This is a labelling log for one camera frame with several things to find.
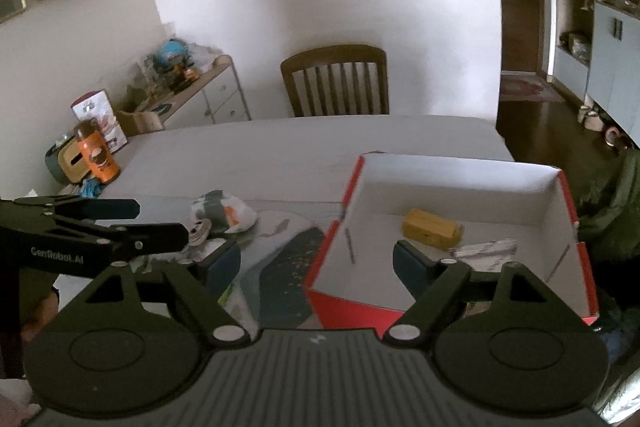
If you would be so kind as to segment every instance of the blue item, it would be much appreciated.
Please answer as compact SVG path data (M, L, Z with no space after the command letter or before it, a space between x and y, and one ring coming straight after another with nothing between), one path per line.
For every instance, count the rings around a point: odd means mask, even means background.
M183 64L189 56L189 50L178 41L168 41L154 54L154 62L163 70L171 70Z
M83 198L97 198L102 194L104 185L100 183L98 178L87 178L82 182L82 188L80 189L80 195Z

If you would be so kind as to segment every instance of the metal bolt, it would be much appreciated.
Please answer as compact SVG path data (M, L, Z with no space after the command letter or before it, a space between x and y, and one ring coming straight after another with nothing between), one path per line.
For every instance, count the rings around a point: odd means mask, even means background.
M411 324L398 324L389 330L389 336L396 341L414 341L420 336L420 330Z
M240 326L220 326L213 331L213 338L224 343L237 342L244 337L244 330Z

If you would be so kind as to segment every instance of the cabinet handle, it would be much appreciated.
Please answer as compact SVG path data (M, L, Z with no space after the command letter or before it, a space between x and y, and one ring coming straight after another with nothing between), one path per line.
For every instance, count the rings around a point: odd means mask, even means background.
M622 40L623 23L618 19L613 19L613 38Z

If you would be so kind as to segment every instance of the floor mat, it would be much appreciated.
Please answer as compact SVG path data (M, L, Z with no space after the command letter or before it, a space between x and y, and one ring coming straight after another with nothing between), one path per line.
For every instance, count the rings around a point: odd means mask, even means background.
M539 76L504 74L500 79L500 101L564 102L564 98Z

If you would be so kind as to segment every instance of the red cardboard box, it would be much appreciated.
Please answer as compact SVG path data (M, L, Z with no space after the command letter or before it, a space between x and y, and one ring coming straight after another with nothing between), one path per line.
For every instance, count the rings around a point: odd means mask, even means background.
M381 335L414 299L393 270L402 220L421 208L465 226L460 246L514 238L514 260L545 281L585 322L598 316L588 254L561 170L515 162L371 154L361 156L305 280L325 328ZM432 259L446 252L414 243Z

